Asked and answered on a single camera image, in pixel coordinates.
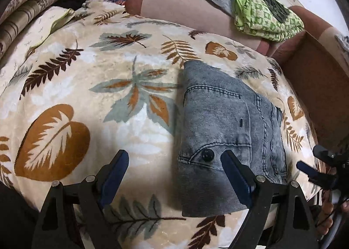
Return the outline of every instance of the jeans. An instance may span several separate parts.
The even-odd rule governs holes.
[[[183,216],[207,217],[246,208],[222,168],[220,156],[228,149],[255,175],[286,184],[279,108],[241,80],[198,60],[184,64],[183,82],[178,157]]]

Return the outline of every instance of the black button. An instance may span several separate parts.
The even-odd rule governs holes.
[[[204,161],[209,162],[215,157],[215,153],[211,149],[203,149],[201,151],[201,157]]]

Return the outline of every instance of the green patterned cloth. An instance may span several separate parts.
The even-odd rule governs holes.
[[[239,31],[271,41],[285,41],[304,30],[302,20],[291,10],[284,23],[271,13],[264,0],[235,0],[235,25]]]

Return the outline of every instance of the cable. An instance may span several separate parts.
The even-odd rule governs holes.
[[[334,209],[333,211],[320,223],[318,223],[315,227],[318,227],[320,225],[322,225],[325,221],[328,220],[328,218],[341,206],[343,205],[346,201],[349,201],[349,198],[345,199],[344,201],[342,201],[340,204],[338,204]]]

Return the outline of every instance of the blanket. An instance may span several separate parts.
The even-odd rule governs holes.
[[[0,178],[37,209],[51,186],[81,182],[119,149],[130,166],[106,219],[123,248],[227,247],[247,211],[181,215],[177,156],[183,64],[201,60],[241,79],[283,113],[287,180],[310,199],[318,188],[295,165],[321,170],[306,112],[274,59],[215,34],[132,16],[92,0],[24,61],[27,75],[0,96]],[[276,207],[271,208],[268,225]],[[84,243],[91,243],[79,219]]]

